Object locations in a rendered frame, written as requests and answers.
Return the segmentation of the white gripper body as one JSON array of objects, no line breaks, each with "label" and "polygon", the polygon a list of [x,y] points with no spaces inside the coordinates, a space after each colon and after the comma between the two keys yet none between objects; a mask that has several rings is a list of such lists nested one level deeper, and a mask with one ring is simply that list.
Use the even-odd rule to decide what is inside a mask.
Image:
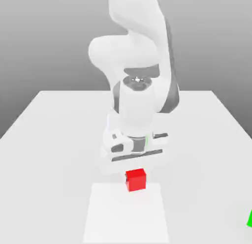
[{"label": "white gripper body", "polygon": [[148,173],[169,161],[169,148],[168,143],[101,145],[99,167],[105,175],[124,175],[126,171],[140,168]]}]

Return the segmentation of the small red cube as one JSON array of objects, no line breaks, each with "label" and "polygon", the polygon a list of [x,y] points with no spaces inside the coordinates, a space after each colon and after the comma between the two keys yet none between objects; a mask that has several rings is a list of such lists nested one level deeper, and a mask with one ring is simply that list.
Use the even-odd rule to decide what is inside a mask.
[{"label": "small red cube", "polygon": [[126,171],[126,186],[129,192],[146,188],[146,173],[143,168]]}]

